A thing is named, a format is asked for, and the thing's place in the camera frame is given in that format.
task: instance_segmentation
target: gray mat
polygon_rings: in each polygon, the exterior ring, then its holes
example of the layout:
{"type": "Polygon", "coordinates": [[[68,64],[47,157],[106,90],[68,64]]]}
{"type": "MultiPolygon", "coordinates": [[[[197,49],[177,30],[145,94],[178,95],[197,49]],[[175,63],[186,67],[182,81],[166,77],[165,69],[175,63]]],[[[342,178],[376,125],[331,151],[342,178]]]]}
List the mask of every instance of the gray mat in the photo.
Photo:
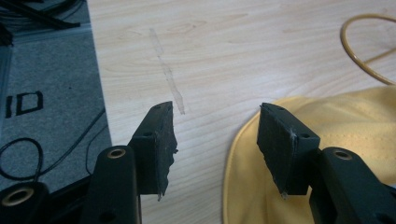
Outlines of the gray mat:
{"type": "Polygon", "coordinates": [[[7,94],[0,95],[0,190],[33,181],[41,158],[41,173],[57,164],[38,178],[55,191],[88,175],[86,167],[92,172],[99,152],[111,146],[92,32],[60,34],[16,39],[10,48],[7,94]]]}

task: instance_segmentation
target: yellow cloth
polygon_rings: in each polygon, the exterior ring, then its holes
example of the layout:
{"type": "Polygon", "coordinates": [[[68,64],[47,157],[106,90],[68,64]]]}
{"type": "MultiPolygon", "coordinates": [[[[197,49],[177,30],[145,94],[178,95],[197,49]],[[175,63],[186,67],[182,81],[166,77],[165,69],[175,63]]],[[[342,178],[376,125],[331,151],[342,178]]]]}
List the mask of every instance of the yellow cloth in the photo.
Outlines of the yellow cloth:
{"type": "MultiPolygon", "coordinates": [[[[323,99],[275,102],[321,138],[320,148],[343,147],[362,157],[386,184],[396,183],[396,87],[323,99]]],[[[259,114],[235,137],[223,185],[225,224],[313,223],[306,196],[283,200],[256,145],[259,114]]]]}

